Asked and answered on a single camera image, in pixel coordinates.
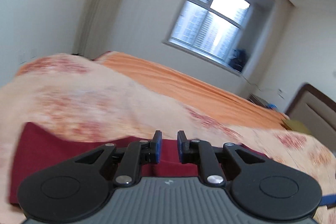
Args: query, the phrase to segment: window frame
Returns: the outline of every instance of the window frame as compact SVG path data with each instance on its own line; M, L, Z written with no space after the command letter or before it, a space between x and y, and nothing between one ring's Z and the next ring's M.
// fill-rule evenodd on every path
M205 16L204 16L204 18L203 18L203 20L201 22L201 24L199 25L199 28L198 28L197 33L195 35L195 39L194 39L194 41L193 41L192 44L189 44L187 42L184 42L182 40L179 40L179 39L171 36L172 33L173 33L173 31L174 31L174 28L176 26L176 23L177 23L179 17L181 16L181 11L182 11L182 9L185 6L185 4L186 4L187 1L189 1L189 2L191 2L193 4L196 4L196 5L200 6L200 7L202 7L203 9L207 10L206 13L205 13ZM184 51L189 52L191 54L195 53L196 55L201 55L203 59L204 58L208 59L207 61L210 61L211 63L216 62L216 63L220 64L221 66L228 67L228 64L226 62L226 60L228 59L228 55L231 53L232 48L238 44L238 42L239 42L239 40L240 40L240 38L241 38L241 36L243 34L243 31L244 31L244 29L245 29L245 27L247 25L247 21L250 18L250 16L249 16L250 13L249 12L252 9L252 5L251 5L251 3L249 1L247 1L247 0L245 0L245 1L249 4L249 7L246 10L246 14L244 16L243 21L241 22L241 24L239 24L239 23L235 22L234 20L226 17L225 15L222 15L221 13L217 12L216 10L210 8L211 5L212 5L213 0L209 0L208 4L205 3L205 2L202 2L200 0L184 0L183 4L182 4L182 6L181 6L181 8L179 10L178 16L176 17L176 19L174 21L174 24L173 24L172 28L170 29L170 32L169 32L169 35L168 35L168 39L165 41L165 43L167 45L171 45L173 47L176 45L177 46L176 48L184 50ZM194 46L194 44L196 42L196 39L197 39L197 37L199 35L199 32L200 32L200 30L202 28L202 25L204 24L204 21L205 21L205 19L206 19L206 17L207 17L207 15L208 15L209 12L214 13L215 15L223 18L224 20L228 21L229 23L231 23L232 25L234 25L234 26L236 26L238 28L236 35L234 36L232 42L230 43L229 48L226 51L226 54L223 55L222 58L220 58L218 56L215 56L215 55L213 55L213 54L211 54L211 53L209 53L209 52L207 52L205 50L202 50L202 49Z

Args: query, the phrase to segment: brown headboard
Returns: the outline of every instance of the brown headboard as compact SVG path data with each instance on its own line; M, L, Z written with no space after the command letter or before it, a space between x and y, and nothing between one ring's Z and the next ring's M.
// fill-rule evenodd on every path
M305 83L286 110L302 122L321 143L336 151L336 103L327 95Z

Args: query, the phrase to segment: floral bedspread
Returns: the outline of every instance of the floral bedspread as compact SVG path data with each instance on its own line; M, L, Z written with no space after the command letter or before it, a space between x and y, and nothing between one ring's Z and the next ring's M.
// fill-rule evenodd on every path
M155 93L131 78L78 56L58 54L22 67L0 89L0 223L18 224L22 212L7 203L15 143L25 122L35 122L60 138L92 142L125 136L151 138L178 130L214 146L244 143L274 160L314 177L323 194L336 193L336 159L315 138L286 130L221 124L199 110ZM336 223L336 210L319 208L315 220Z

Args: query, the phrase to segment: blue strap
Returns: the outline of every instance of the blue strap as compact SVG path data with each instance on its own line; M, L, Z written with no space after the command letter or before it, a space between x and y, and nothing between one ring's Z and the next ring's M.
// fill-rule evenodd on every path
M336 194L323 196L319 206L328 206L333 204L336 204Z
M161 158L161 147L162 147L162 133L159 135L159 138L156 142L155 158L156 158L157 164L160 162L160 158Z

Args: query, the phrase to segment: curtain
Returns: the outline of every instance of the curtain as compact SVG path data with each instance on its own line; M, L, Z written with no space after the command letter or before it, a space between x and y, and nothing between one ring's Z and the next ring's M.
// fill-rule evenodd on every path
M86 0L73 51L90 59L104 48L122 0Z

